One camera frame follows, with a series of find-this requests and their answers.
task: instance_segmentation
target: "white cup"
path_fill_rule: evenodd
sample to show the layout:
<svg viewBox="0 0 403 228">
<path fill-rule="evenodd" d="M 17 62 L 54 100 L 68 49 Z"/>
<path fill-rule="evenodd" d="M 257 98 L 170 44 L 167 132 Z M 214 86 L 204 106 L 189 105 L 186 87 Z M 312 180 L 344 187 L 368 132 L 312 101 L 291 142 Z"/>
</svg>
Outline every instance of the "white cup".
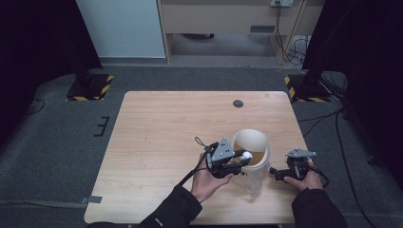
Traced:
<svg viewBox="0 0 403 228">
<path fill-rule="evenodd" d="M 232 137 L 230 144 L 234 150 L 244 149 L 253 156 L 249 164 L 242 167 L 240 174 L 231 180 L 246 187 L 252 197 L 259 196 L 270 167 L 268 138 L 257 130 L 242 129 Z"/>
</svg>

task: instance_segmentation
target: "tripod base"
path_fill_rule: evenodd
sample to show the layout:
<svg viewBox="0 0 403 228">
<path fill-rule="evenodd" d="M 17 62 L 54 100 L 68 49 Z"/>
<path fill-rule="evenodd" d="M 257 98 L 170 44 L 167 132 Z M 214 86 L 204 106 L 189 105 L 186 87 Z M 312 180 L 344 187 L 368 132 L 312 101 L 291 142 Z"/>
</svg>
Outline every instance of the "tripod base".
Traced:
<svg viewBox="0 0 403 228">
<path fill-rule="evenodd" d="M 102 100 L 109 90 L 113 76 L 108 74 L 92 74 L 91 87 L 82 86 L 76 79 L 67 93 L 67 101 Z"/>
<path fill-rule="evenodd" d="M 284 78 L 293 102 L 330 102 L 330 93 L 321 83 L 307 87 L 303 84 L 304 77 L 303 74 L 294 74 Z"/>
</svg>

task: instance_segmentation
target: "black jacket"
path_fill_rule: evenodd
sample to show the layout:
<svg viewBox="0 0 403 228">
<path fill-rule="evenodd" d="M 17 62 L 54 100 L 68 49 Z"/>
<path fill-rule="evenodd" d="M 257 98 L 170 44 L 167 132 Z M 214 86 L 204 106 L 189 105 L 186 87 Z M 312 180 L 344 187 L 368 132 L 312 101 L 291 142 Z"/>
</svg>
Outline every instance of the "black jacket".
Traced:
<svg viewBox="0 0 403 228">
<path fill-rule="evenodd" d="M 347 227 L 346 220 L 323 190 L 305 189 L 294 199 L 292 207 L 297 228 Z M 182 186 L 177 185 L 157 210 L 137 227 L 187 227 L 201 210 L 202 206 L 196 198 Z"/>
</svg>

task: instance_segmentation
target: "human hand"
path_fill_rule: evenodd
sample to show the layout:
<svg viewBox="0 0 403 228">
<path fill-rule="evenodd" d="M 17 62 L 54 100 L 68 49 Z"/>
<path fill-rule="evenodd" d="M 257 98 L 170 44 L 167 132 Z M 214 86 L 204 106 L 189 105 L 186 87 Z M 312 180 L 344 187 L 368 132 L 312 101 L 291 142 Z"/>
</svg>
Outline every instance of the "human hand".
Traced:
<svg viewBox="0 0 403 228">
<path fill-rule="evenodd" d="M 213 196 L 217 189 L 227 184 L 234 176 L 234 174 L 228 174 L 222 179 L 216 179 L 208 171 L 205 159 L 201 162 L 199 169 L 193 176 L 192 190 L 190 192 L 200 203 Z"/>
<path fill-rule="evenodd" d="M 311 160 L 308 160 L 310 166 L 314 166 Z M 304 180 L 296 180 L 291 177 L 284 177 L 284 180 L 293 184 L 295 187 L 299 189 L 299 191 L 303 191 L 306 188 L 309 189 L 323 189 L 322 183 L 320 182 L 319 175 L 317 172 L 309 170 L 305 176 Z"/>
</svg>

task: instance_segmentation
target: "wall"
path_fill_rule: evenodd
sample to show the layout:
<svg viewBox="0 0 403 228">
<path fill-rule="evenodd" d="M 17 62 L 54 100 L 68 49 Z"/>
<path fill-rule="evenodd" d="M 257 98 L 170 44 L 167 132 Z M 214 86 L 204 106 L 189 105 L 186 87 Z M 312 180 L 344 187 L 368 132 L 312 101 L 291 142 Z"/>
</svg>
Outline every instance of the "wall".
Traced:
<svg viewBox="0 0 403 228">
<path fill-rule="evenodd" d="M 77 0 L 102 58 L 165 58 L 157 1 Z"/>
</svg>

